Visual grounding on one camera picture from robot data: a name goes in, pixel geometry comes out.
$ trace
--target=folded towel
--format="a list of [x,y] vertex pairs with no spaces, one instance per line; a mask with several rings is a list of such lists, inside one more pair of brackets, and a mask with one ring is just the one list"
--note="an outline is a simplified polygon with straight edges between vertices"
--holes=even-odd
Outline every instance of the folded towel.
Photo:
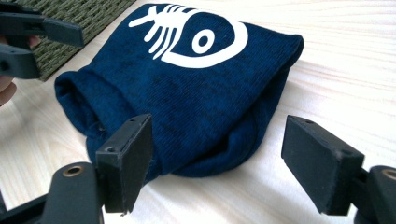
[[217,175],[259,147],[303,44],[299,35],[199,9],[143,5],[89,65],[60,75],[55,90],[92,161],[125,120],[150,113],[147,182]]

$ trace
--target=fish skeleton logo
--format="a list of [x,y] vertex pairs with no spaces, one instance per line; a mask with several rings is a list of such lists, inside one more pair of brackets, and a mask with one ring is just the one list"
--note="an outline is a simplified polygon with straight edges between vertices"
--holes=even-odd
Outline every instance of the fish skeleton logo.
[[[129,27],[136,27],[143,23],[154,21],[154,25],[146,34],[144,40],[149,42],[157,31],[161,29],[160,36],[154,45],[149,49],[149,53],[154,53],[153,60],[161,57],[161,60],[166,63],[171,63],[180,67],[188,68],[206,68],[218,63],[222,63],[239,52],[241,52],[247,42],[248,42],[248,29],[245,24],[239,21],[227,20],[231,24],[234,31],[234,41],[233,43],[225,49],[222,49],[216,53],[200,56],[200,57],[190,57],[186,55],[180,55],[174,53],[172,49],[180,40],[181,34],[183,32],[184,26],[187,20],[194,14],[203,12],[198,9],[191,9],[187,7],[181,7],[176,5],[167,5],[163,11],[157,13],[156,6],[150,7],[148,10],[148,15],[136,20],[129,22]],[[174,39],[171,43],[172,33],[176,29]],[[200,45],[200,40],[202,38],[207,38],[205,44]],[[206,53],[215,42],[215,34],[210,29],[204,29],[198,32],[192,40],[191,46],[195,53],[203,54]]]

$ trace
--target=light wood surface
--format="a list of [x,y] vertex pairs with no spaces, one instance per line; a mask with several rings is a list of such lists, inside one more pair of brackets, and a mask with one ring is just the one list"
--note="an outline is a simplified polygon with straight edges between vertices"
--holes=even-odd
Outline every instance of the light wood surface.
[[85,138],[54,96],[55,77],[88,64],[117,25],[147,2],[197,7],[304,37],[261,148],[245,164],[202,179],[159,177],[131,215],[106,223],[352,223],[318,214],[280,158],[288,114],[312,119],[365,154],[363,167],[396,166],[395,1],[138,0],[46,83],[17,80],[0,107],[0,189],[8,208],[48,192],[52,174],[86,161]]

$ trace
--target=white printed symbol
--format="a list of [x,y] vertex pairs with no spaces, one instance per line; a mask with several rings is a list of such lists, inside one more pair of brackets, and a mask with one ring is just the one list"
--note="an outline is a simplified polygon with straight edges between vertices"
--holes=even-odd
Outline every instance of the white printed symbol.
[[[245,24],[239,21],[227,20],[228,23],[230,23],[233,27],[234,31],[234,41],[227,48],[222,49],[219,52],[200,57],[190,57],[172,52],[172,49],[180,40],[184,25],[186,24],[187,20],[192,15],[202,12],[198,9],[190,9],[185,12],[186,9],[188,8],[176,5],[168,5],[163,9],[162,12],[157,13],[156,6],[153,6],[148,10],[147,16],[129,22],[129,27],[136,27],[148,21],[154,21],[154,25],[144,38],[146,42],[149,42],[154,37],[160,27],[162,28],[157,41],[148,51],[149,53],[156,52],[154,54],[153,60],[162,55],[161,60],[166,63],[171,63],[180,67],[206,68],[232,58],[245,48],[248,42],[248,29],[246,28]],[[176,29],[176,33],[171,43],[171,35],[174,29]],[[200,45],[200,40],[203,38],[206,39],[206,42],[205,44]],[[195,53],[203,54],[210,50],[214,42],[215,34],[213,31],[204,29],[195,35],[191,46]]]

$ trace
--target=white circle symbol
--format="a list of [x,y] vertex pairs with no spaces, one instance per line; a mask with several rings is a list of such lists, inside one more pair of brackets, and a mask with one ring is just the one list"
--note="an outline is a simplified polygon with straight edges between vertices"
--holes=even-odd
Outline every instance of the white circle symbol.
[[[199,41],[206,37],[207,41],[202,46],[199,44]],[[213,43],[215,42],[215,34],[211,30],[202,30],[196,34],[194,39],[192,40],[192,49],[197,54],[202,54],[207,52],[210,48],[212,48]]]

